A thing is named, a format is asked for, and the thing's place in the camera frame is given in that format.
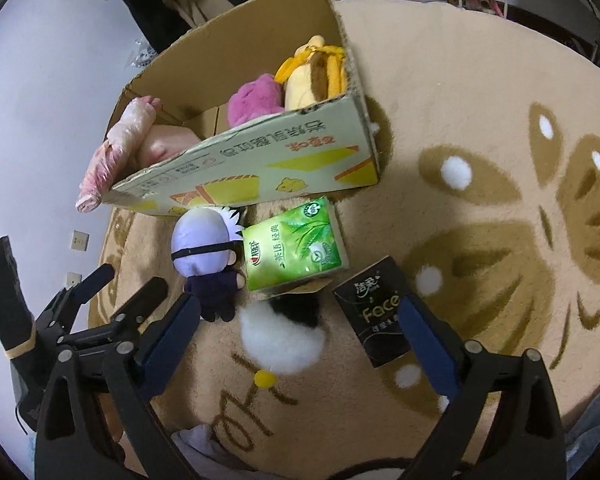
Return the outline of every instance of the power socket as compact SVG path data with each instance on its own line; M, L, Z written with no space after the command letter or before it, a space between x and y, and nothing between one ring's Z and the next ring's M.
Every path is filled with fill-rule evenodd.
M66 280L64 282L64 288L67 290L72 288L72 286L77 285L82 281L82 275L77 272L68 272L66 274Z
M89 234L81 231L74 231L74 235L71 238L70 247L76 251L86 251L87 244L89 243Z

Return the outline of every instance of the doll's black headband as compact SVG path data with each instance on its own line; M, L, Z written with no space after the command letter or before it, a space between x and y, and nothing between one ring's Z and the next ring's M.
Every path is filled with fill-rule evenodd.
M223 242L221 244L202 245L200 247L180 249L179 251L171 253L171 261L177 260L178 258L184 258L185 256L193 256L194 254L219 253L220 251L227 251L233 248L234 242Z

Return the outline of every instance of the yellow ball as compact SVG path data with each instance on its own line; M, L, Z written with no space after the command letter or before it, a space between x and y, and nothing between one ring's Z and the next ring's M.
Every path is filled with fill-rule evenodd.
M268 390L276 384L276 376L266 370L258 370L253 376L253 382L257 387Z

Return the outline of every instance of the silver bolt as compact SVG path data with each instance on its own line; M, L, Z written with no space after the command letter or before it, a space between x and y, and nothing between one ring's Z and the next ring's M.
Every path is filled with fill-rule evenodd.
M72 355L74 355L71 350L62 350L59 354L58 354L58 361L60 361L61 363L65 363L67 362L69 359L71 359Z
M479 354L482 352L482 345L473 339L469 339L469 341L464 343L464 348L469 354Z
M542 359L542 356L540 355L540 352L538 350L536 350L535 348L530 348L529 350L526 351L526 356L531 359L533 362L538 362L540 359Z
M116 346L116 352L119 354L128 354L134 349L134 344L131 341L123 341L118 346Z

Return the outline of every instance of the yellow plush toy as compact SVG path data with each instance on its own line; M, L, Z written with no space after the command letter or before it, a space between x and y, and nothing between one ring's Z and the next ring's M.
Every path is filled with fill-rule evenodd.
M282 64L275 81L286 82L285 110L298 110L335 97L347 89L344 49L325 45L322 36L314 36Z

